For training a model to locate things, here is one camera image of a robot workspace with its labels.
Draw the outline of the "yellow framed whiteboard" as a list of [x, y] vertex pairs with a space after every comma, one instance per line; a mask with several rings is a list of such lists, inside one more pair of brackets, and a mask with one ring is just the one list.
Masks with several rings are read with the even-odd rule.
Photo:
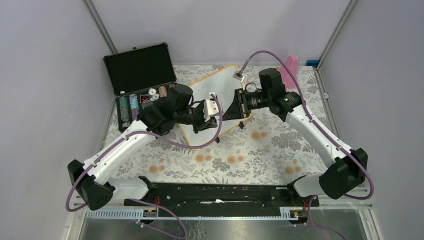
[[[220, 124], [219, 109], [211, 94], [215, 95], [222, 112], [226, 113], [233, 102], [235, 90], [244, 86], [240, 79], [234, 77], [237, 71], [237, 66], [230, 64], [188, 85], [193, 90], [195, 101], [206, 101], [204, 106], [200, 107], [200, 116], [202, 118], [216, 120], [216, 123]], [[200, 146], [212, 140], [216, 133], [222, 135], [239, 126], [241, 121], [246, 122], [249, 118], [249, 116], [246, 116], [225, 120], [222, 122], [220, 130], [218, 130], [218, 127], [212, 127], [198, 131], [198, 133], [194, 132], [192, 125], [180, 124], [179, 127], [188, 145]]]

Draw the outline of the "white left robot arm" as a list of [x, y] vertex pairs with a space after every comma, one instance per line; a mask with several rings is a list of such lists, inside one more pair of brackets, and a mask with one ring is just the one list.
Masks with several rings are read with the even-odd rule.
[[222, 129], [223, 113], [214, 92], [207, 99], [194, 102], [194, 93], [189, 86], [178, 84], [172, 87], [167, 96], [141, 108], [130, 126], [103, 150], [84, 162], [74, 159], [68, 164], [71, 189], [65, 202], [66, 210], [76, 212], [88, 207], [94, 211], [110, 201], [138, 200], [144, 206], [152, 204], [155, 192], [144, 180], [139, 177], [114, 179], [112, 174], [131, 155], [157, 139], [191, 149], [190, 145], [165, 137], [175, 124], [191, 125], [196, 133], [217, 128], [211, 140], [193, 148], [204, 148], [212, 144]]

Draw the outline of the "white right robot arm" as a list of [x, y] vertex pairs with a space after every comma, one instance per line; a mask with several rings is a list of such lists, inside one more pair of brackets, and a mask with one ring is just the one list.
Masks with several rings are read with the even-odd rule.
[[286, 91], [281, 74], [276, 68], [259, 72], [261, 88], [248, 92], [234, 90], [231, 105], [223, 114], [223, 120], [248, 117], [252, 110], [268, 108], [283, 122], [294, 128], [323, 160], [327, 170], [322, 174], [300, 177], [288, 186], [287, 201], [301, 205], [308, 196], [327, 195], [337, 200], [366, 180], [368, 154], [343, 143], [326, 128], [302, 103], [301, 96]]

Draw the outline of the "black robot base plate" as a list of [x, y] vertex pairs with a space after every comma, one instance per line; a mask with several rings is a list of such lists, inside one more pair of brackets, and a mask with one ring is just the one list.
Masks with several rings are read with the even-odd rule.
[[289, 185], [194, 184], [153, 182], [142, 203], [126, 199], [124, 206], [156, 203], [178, 217], [279, 217], [281, 208], [303, 210], [312, 200]]

